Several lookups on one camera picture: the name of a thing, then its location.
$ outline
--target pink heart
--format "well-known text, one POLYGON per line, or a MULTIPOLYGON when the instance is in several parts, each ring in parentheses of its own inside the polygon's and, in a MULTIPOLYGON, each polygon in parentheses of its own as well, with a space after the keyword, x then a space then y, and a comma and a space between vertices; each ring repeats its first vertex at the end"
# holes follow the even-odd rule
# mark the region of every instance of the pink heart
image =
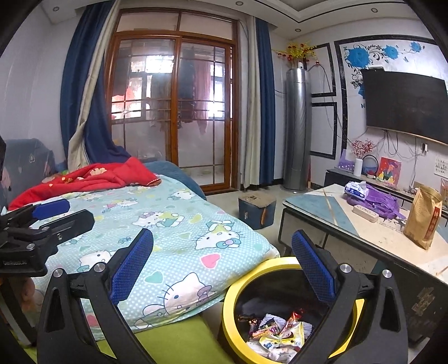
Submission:
POLYGON ((201 263, 204 265, 205 268, 213 269, 216 267, 216 264, 218 263, 218 260, 221 259, 221 255, 219 254, 209 254, 207 256, 201 257, 201 263))
POLYGON ((89 326, 99 326, 98 320, 94 315, 87 315, 86 319, 89 326))

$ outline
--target television screen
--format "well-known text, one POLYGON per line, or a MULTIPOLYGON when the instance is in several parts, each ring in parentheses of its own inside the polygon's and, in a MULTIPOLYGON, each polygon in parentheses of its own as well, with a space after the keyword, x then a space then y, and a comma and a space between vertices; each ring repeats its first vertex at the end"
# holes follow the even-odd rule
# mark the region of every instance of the television screen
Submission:
POLYGON ((444 80, 379 69, 362 70, 367 126, 448 144, 448 95, 444 80))

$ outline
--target power strip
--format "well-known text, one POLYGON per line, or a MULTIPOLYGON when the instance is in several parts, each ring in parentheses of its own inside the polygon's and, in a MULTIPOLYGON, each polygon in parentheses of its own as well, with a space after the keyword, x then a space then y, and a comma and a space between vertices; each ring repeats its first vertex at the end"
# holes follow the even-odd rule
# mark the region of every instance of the power strip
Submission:
POLYGON ((361 205, 353 206, 353 212, 370 222, 377 222, 379 218, 379 215, 376 212, 361 205))

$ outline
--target blue storage box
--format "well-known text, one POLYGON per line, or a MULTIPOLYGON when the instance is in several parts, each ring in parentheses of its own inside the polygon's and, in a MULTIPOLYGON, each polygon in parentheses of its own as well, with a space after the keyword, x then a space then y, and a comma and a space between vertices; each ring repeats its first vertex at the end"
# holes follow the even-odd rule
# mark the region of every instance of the blue storage box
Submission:
POLYGON ((238 218, 258 230, 274 223, 276 198, 261 191, 251 191, 238 198, 238 218))

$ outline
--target trash can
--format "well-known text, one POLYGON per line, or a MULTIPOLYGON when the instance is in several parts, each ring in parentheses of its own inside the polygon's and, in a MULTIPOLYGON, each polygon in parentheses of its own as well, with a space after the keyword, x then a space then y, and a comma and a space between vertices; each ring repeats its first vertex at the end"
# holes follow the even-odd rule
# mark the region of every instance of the trash can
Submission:
MULTIPOLYGON (((346 350, 359 321, 364 301, 356 300, 337 349, 330 357, 346 350)), ((224 335, 220 335, 219 342, 237 364, 275 364, 276 362, 260 356, 246 344, 249 324, 239 322, 237 318, 240 315, 264 316, 270 313, 287 319, 293 311, 299 309, 304 312, 302 320, 312 324, 314 332, 329 308, 318 300, 295 257, 263 262, 232 284, 227 291, 222 319, 224 335)))
POLYGON ((276 198, 261 191, 246 192, 238 197, 238 218, 258 230, 274 223, 276 198))

